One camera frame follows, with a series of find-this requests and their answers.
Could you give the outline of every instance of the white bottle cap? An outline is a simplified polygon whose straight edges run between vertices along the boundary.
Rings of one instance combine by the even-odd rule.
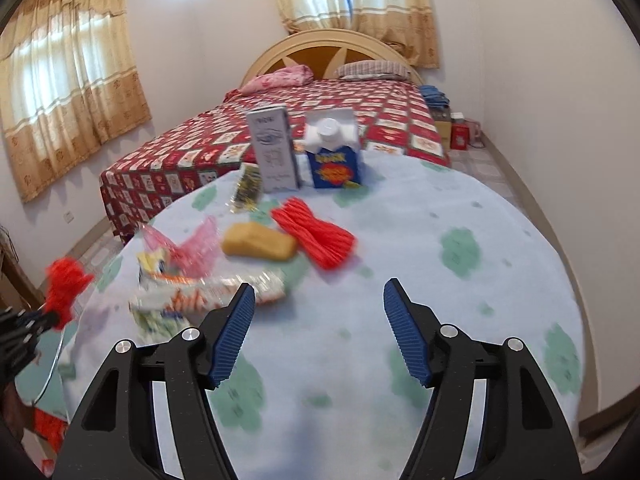
[[[340,123],[331,117],[322,119],[318,123],[318,135],[324,142],[331,142],[340,135]]]

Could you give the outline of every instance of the yellow sponge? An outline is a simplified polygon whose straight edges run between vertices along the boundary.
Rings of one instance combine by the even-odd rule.
[[[256,222],[233,224],[226,230],[222,251],[227,256],[250,256],[283,262],[296,254],[297,240]]]

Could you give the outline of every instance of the stack of folded clothes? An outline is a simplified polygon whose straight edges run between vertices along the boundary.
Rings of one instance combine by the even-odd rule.
[[[423,85],[418,87],[422,98],[429,108],[445,108],[449,106],[449,99],[440,90],[432,85]]]

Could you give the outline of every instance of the snack package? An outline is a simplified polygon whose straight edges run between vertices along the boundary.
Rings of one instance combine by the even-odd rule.
[[[236,193],[231,199],[231,212],[255,211],[262,195],[260,169],[255,164],[242,165],[242,177],[238,181]]]
[[[140,269],[147,274],[204,278],[213,270],[220,254],[218,229],[213,216],[207,216],[181,245],[175,244],[150,225],[145,225],[141,231],[146,250],[138,255],[138,261]]]
[[[210,310],[226,307],[243,283],[254,288],[256,305],[272,303],[286,294],[282,274],[270,270],[200,280],[141,273],[141,289],[129,301],[129,309],[144,336],[163,340],[198,326]]]

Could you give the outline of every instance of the wooden furniture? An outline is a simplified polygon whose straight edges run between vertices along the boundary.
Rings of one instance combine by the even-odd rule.
[[[37,310],[42,306],[44,295],[27,278],[18,261],[14,258],[11,249],[2,238],[0,238],[0,274],[7,277],[9,283],[31,310]],[[0,296],[0,308],[5,309],[8,306],[17,308],[20,305],[6,304],[6,301]]]
[[[287,66],[307,65],[316,79],[336,79],[336,70],[346,63],[364,60],[396,61],[411,72],[411,81],[424,82],[407,60],[381,41],[352,30],[327,28],[293,34],[276,43],[251,65],[241,87],[252,78]]]

